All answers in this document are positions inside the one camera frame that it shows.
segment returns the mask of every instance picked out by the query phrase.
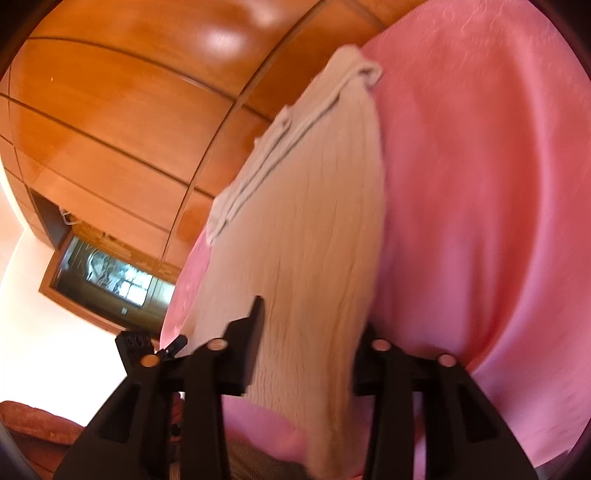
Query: wooden ceiling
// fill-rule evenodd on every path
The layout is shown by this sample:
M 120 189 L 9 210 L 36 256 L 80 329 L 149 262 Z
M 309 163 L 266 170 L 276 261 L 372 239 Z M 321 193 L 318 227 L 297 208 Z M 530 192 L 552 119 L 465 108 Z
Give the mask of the wooden ceiling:
M 11 186 L 182 267 L 283 105 L 421 1 L 63 0 L 0 82 Z

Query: pink fabric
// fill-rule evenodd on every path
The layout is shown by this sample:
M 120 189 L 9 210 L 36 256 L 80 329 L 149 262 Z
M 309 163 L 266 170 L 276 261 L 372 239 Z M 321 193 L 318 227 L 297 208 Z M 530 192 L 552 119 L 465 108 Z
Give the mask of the pink fabric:
M 384 68 L 376 326 L 408 353 L 458 355 L 539 465 L 591 416 L 589 79 L 527 0 L 430 0 L 364 52 Z M 200 239 L 163 338 L 208 260 Z M 225 406 L 235 434 L 302 460 L 285 420 Z
M 210 248 L 205 241 L 205 230 L 201 232 L 197 242 L 189 253 L 187 262 L 178 276 L 174 287 L 173 298 L 170 300 L 162 332 L 160 333 L 160 345 L 165 347 L 180 333 L 187 315 L 197 296 L 199 286 L 209 265 Z

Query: wood paneling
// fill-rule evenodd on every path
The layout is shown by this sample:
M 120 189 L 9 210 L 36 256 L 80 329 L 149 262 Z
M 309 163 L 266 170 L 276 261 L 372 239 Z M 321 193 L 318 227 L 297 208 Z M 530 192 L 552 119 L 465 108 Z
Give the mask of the wood paneling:
M 33 36 L 120 48 L 236 96 L 316 1 L 64 0 Z
M 4 95 L 8 95 L 9 77 L 10 77 L 10 67 L 8 68 L 8 70 L 6 71 L 4 76 L 2 77 L 2 80 L 0 80 L 0 93 L 3 93 Z
M 17 203 L 18 203 L 18 206 L 21 208 L 21 212 L 25 216 L 25 219 L 27 220 L 29 225 L 37 228 L 41 232 L 44 232 L 45 229 L 43 227 L 43 224 L 41 223 L 41 220 L 39 220 L 39 217 L 37 216 L 37 212 L 35 212 L 34 210 L 31 210 L 29 207 L 27 207 L 23 203 L 19 202 L 18 200 L 17 200 Z
M 269 122 L 240 108 L 224 123 L 205 155 L 206 164 L 197 178 L 197 187 L 218 195 L 238 174 Z
M 17 156 L 14 153 L 14 147 L 2 137 L 0 137 L 0 157 L 2 157 L 2 165 L 4 168 L 22 180 L 21 172 L 18 168 Z
M 177 230 L 170 237 L 168 252 L 164 257 L 168 263 L 182 267 L 203 230 L 209 210 L 212 207 L 212 200 L 205 195 L 194 191 L 190 198 Z
M 56 40 L 25 43 L 11 96 L 186 183 L 231 103 L 142 60 Z
M 35 210 L 25 184 L 8 171 L 6 172 L 6 177 L 8 178 L 8 184 L 10 185 L 10 189 L 16 200 L 23 205 L 26 205 L 27 208 Z
M 357 0 L 385 25 L 392 25 L 425 0 Z
M 11 106 L 14 145 L 92 193 L 170 230 L 186 187 L 22 106 Z
M 45 168 L 17 150 L 27 184 L 56 205 L 98 229 L 156 258 L 161 258 L 168 234 L 111 205 Z
M 328 2 L 278 53 L 247 104 L 273 118 L 292 105 L 341 45 L 363 45 L 379 33 L 367 16 L 339 0 Z
M 12 141 L 10 117 L 8 116 L 8 99 L 0 96 L 0 136 Z

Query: beige towel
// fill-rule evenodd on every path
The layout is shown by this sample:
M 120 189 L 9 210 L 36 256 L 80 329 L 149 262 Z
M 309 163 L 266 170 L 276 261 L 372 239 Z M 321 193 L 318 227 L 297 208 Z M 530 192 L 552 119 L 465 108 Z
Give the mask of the beige towel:
M 246 397 L 306 432 L 306 467 L 321 479 L 354 473 L 363 451 L 351 382 L 383 237 L 379 125 L 367 91 L 379 75 L 356 47 L 342 47 L 278 115 L 214 202 L 210 263 L 182 332 L 193 350 L 264 297 Z

